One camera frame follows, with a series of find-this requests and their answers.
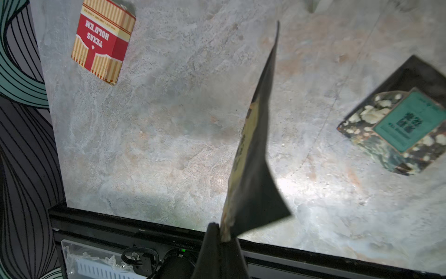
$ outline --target teal wave pattern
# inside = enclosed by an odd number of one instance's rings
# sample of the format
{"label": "teal wave pattern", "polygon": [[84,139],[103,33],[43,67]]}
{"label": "teal wave pattern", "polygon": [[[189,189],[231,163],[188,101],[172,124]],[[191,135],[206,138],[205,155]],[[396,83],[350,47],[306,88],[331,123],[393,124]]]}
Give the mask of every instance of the teal wave pattern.
{"label": "teal wave pattern", "polygon": [[[48,98],[45,84],[39,78],[33,78],[26,74],[19,64],[11,57],[10,45],[7,38],[7,29],[16,16],[29,4],[29,0],[0,0],[1,5],[1,47],[0,47],[0,96],[6,97],[14,102],[22,103],[35,108],[48,108]],[[15,33],[23,36],[35,36],[33,30],[17,30]],[[25,55],[32,50],[23,49]]]}

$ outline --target black frame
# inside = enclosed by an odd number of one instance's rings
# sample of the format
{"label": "black frame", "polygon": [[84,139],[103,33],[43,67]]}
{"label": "black frame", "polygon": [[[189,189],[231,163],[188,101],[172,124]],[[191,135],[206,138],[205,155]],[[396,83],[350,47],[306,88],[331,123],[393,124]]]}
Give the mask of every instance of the black frame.
{"label": "black frame", "polygon": [[[67,276],[60,243],[63,239],[117,253],[131,246],[155,248],[163,258],[174,247],[198,255],[204,238],[204,232],[69,208],[65,201],[51,208],[49,214],[64,279]],[[240,246],[254,278],[446,279],[434,273],[243,239]]]}

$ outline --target clear plastic cover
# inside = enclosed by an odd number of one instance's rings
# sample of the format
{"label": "clear plastic cover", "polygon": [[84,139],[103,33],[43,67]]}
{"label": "clear plastic cover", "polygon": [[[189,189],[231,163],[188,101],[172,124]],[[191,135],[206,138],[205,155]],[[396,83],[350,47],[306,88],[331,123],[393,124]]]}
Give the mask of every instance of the clear plastic cover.
{"label": "clear plastic cover", "polygon": [[69,279],[145,279],[124,263],[119,253],[70,240],[61,244]]}

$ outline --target chinese characters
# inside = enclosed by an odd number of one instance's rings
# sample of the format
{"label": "chinese characters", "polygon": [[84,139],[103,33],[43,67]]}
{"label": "chinese characters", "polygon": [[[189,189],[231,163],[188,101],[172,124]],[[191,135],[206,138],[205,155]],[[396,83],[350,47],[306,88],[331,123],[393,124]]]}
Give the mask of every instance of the chinese characters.
{"label": "chinese characters", "polygon": [[423,120],[416,117],[412,112],[407,112],[403,118],[401,118],[396,125],[404,129],[406,133],[411,133],[415,128],[423,123]]}

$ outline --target black pouch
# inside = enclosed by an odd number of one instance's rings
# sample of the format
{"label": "black pouch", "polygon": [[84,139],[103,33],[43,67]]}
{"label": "black pouch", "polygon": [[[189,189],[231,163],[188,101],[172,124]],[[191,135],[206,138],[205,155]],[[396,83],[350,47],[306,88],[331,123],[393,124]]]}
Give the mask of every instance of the black pouch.
{"label": "black pouch", "polygon": [[242,138],[235,154],[221,219],[221,239],[232,237],[289,216],[265,161],[268,136],[268,102],[273,87],[276,40],[260,76],[246,115]]}

